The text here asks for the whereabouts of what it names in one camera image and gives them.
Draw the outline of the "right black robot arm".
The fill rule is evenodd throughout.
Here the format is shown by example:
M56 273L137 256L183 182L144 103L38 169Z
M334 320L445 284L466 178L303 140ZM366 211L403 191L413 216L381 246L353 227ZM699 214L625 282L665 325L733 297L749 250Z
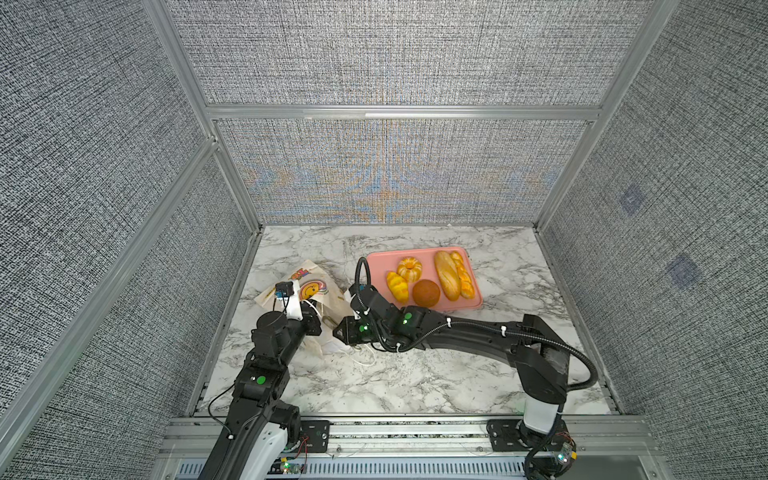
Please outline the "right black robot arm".
M366 258L359 258L349 288L352 315L333 335L346 345L377 344L403 355L412 350L454 350L508 364L526 396L515 431L527 453L528 479L557 479L577 459L577 444L563 419L569 393L592 387L599 374L593 361L561 339L540 317L482 322L426 307L398 307L372 285Z

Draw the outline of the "round brown fake bun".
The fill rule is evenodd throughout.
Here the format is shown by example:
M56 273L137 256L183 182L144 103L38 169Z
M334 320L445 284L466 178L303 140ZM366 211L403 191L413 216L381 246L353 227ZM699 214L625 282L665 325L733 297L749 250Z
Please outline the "round brown fake bun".
M412 288L413 301L417 306L432 308L441 298L440 286L431 280L419 280Z

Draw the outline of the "small yellow fake croissant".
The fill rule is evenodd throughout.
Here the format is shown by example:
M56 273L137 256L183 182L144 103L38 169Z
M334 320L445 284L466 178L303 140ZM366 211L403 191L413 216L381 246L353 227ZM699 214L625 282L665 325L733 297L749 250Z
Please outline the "small yellow fake croissant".
M404 277L397 272L390 271L386 275L386 283L398 303L406 304L409 301L409 286Z

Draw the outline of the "twisted yellow fake bread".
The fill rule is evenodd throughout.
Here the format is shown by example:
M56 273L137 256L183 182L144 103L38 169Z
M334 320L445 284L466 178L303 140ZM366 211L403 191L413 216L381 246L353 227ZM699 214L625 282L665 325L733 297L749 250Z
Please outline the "twisted yellow fake bread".
M461 296L463 298L473 299L476 295L476 291L469 272L466 269L462 255L458 251L453 251L450 253L450 257L454 262L454 266L460 279Z

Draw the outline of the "long golden fake baguette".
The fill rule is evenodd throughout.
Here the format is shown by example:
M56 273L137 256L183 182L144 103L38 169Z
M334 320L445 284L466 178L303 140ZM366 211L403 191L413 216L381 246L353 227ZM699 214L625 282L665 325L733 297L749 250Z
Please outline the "long golden fake baguette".
M461 296L461 279L453 258L448 252L439 250L434 255L434 265L445 296L450 301L458 300Z

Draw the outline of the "white printed paper bag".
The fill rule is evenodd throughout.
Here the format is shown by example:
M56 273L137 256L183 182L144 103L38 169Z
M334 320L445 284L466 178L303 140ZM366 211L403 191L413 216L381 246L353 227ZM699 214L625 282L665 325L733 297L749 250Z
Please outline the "white printed paper bag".
M364 361L363 353L368 358L374 351L371 347L348 346L333 335L333 330L353 311L349 299L336 285L331 276L311 260L305 260L285 281L298 285L298 294L303 310L312 311L320 319L321 334L309 338L309 349L315 356L345 354L358 355L353 361L360 366L373 366L374 360Z

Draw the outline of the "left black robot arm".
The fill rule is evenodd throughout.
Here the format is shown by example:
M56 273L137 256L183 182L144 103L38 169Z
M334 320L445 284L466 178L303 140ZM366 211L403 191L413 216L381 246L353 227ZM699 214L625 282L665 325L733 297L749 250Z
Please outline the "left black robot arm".
M300 319L270 311L251 331L254 347L233 383L233 399L202 479L263 479L283 450L299 440L298 407L281 396L289 363L306 336L321 334L321 317L304 305Z

